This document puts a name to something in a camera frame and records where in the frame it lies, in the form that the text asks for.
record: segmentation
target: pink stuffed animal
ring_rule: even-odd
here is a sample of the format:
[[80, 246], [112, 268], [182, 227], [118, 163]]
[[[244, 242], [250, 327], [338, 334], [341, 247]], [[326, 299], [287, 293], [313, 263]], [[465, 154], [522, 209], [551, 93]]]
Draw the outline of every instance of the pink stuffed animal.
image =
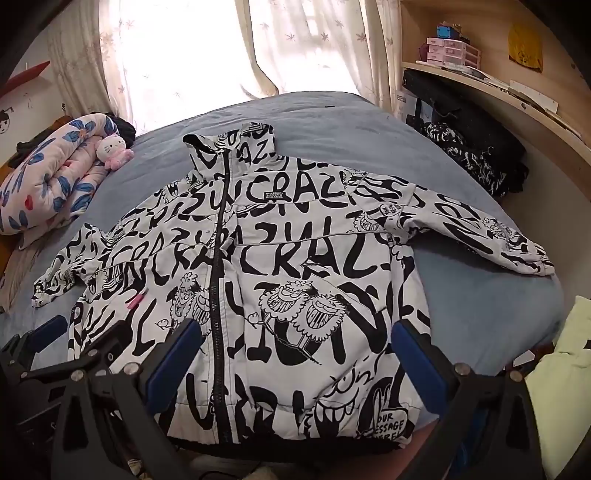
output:
[[96, 156], [105, 163], [106, 170], [115, 171], [131, 160], [134, 153], [125, 149], [125, 140], [119, 135], [109, 135], [99, 143]]

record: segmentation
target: jacket zipper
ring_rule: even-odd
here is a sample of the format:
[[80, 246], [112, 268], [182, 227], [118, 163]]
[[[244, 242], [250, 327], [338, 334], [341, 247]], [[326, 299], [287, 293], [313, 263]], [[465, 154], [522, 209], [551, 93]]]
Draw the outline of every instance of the jacket zipper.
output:
[[216, 239], [213, 250], [212, 274], [209, 281], [209, 309], [212, 324], [213, 339], [213, 408], [217, 423], [217, 437], [219, 443], [232, 443], [230, 419], [224, 398], [224, 350], [222, 334], [222, 317], [220, 313], [219, 281], [222, 270], [222, 257], [220, 244], [222, 240], [223, 214], [226, 209], [226, 199], [230, 185], [230, 166], [228, 154], [224, 154], [225, 178], [223, 181], [223, 193], [217, 214]]

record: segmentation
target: jacket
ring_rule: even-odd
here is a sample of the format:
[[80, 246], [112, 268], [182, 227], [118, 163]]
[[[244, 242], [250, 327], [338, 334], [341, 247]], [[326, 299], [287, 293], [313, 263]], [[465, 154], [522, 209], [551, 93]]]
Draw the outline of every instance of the jacket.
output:
[[279, 155], [270, 125], [183, 141], [194, 170], [109, 232], [84, 224], [33, 297], [86, 283], [71, 358], [126, 319], [134, 338], [112, 371], [197, 320], [206, 340], [160, 415], [181, 445], [295, 459], [408, 443], [423, 404], [389, 336], [403, 318], [430, 333], [411, 238], [432, 229], [510, 270], [554, 271], [542, 247], [462, 202]]

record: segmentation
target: screw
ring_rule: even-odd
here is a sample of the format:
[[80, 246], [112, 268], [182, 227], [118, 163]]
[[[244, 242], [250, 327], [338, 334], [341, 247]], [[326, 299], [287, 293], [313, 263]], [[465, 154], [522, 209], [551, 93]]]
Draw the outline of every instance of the screw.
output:
[[123, 367], [125, 375], [135, 375], [139, 372], [139, 365], [135, 362], [130, 362]]
[[465, 377], [470, 373], [470, 365], [465, 364], [465, 363], [459, 363], [459, 364], [455, 364], [453, 366], [453, 369], [456, 371], [456, 373], [458, 375], [460, 375], [461, 377]]
[[521, 372], [518, 372], [517, 370], [511, 370], [509, 372], [509, 378], [513, 380], [513, 382], [521, 382], [523, 380], [523, 375], [521, 375]]
[[70, 375], [70, 378], [74, 382], [79, 382], [80, 380], [82, 380], [84, 378], [84, 372], [82, 370], [74, 370], [72, 372], [72, 374]]

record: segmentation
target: light green garment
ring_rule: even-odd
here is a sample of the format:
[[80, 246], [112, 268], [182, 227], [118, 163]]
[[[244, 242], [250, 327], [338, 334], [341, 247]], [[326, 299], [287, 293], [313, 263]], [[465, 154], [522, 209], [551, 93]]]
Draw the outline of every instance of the light green garment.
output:
[[591, 301], [576, 297], [554, 353], [544, 356], [526, 379], [548, 480], [562, 471], [591, 426], [589, 339]]

